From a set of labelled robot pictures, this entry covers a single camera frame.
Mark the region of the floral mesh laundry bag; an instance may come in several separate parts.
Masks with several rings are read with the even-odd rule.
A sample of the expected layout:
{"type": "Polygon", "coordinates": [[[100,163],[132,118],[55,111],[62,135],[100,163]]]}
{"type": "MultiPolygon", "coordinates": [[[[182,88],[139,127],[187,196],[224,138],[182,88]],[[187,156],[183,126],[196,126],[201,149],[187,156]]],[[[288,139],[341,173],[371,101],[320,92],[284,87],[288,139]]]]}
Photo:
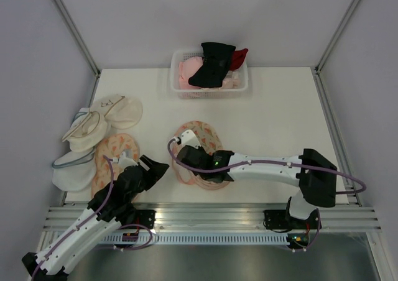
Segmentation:
{"type": "MultiPolygon", "coordinates": [[[[173,143],[171,151],[179,161],[193,168],[200,168],[205,170],[211,169],[212,155],[217,150],[223,150],[223,145],[215,131],[215,128],[203,121],[189,121],[182,124],[175,133],[175,137],[180,136],[186,130],[191,130],[197,137],[201,147],[199,150],[182,147],[181,144],[173,143]]],[[[229,185],[228,181],[215,183],[202,178],[209,177],[209,175],[202,173],[194,173],[181,165],[177,164],[172,159],[172,169],[180,183],[185,185],[197,185],[205,190],[220,190],[229,185]]]]}

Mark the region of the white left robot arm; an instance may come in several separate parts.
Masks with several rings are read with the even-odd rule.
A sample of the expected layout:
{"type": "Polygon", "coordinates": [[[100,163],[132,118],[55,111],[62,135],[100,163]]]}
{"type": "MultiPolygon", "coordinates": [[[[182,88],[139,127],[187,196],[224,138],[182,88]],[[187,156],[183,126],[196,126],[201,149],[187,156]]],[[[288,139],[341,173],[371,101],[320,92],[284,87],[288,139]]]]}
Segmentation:
{"type": "Polygon", "coordinates": [[[124,170],[111,175],[110,182],[89,201],[81,215],[61,236],[38,253],[28,252],[22,263],[31,280],[66,280],[70,272],[107,235],[120,229],[134,229],[134,237],[141,230],[149,239],[140,247],[147,247],[153,237],[154,212],[139,211],[132,203],[143,191],[150,190],[167,172],[168,164],[156,162],[145,155],[135,162],[121,154],[105,157],[109,169],[113,164],[124,170]]]}

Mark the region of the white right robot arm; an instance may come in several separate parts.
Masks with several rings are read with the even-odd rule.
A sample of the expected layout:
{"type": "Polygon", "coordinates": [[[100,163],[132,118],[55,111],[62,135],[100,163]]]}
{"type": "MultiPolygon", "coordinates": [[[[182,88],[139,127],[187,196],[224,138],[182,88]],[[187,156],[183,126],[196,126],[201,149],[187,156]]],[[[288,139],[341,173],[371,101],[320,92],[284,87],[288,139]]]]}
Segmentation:
{"type": "Polygon", "coordinates": [[[186,145],[176,160],[208,182],[258,180],[297,188],[284,212],[284,221],[291,228],[300,227],[316,208],[336,205],[336,166],[314,149],[304,149],[302,154],[291,157],[262,159],[230,150],[210,155],[201,147],[186,145]]]}

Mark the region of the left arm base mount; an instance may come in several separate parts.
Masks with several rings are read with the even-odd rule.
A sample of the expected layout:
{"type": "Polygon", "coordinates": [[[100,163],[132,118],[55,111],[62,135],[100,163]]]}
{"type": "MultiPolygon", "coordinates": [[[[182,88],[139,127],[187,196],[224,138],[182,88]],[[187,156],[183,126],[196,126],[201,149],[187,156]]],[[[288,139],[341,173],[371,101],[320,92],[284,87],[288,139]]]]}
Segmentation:
{"type": "Polygon", "coordinates": [[[124,229],[153,229],[155,225],[155,210],[137,210],[133,221],[124,229]]]}

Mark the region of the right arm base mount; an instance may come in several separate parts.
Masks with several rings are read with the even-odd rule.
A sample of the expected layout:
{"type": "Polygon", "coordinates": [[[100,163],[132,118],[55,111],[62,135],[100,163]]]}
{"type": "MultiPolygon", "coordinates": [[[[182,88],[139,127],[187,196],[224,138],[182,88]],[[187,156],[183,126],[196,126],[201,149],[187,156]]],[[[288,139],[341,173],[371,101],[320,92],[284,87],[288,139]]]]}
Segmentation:
{"type": "Polygon", "coordinates": [[[286,210],[264,210],[263,225],[267,230],[277,233],[287,233],[293,230],[317,229],[320,219],[314,210],[308,219],[293,218],[286,210]]]}

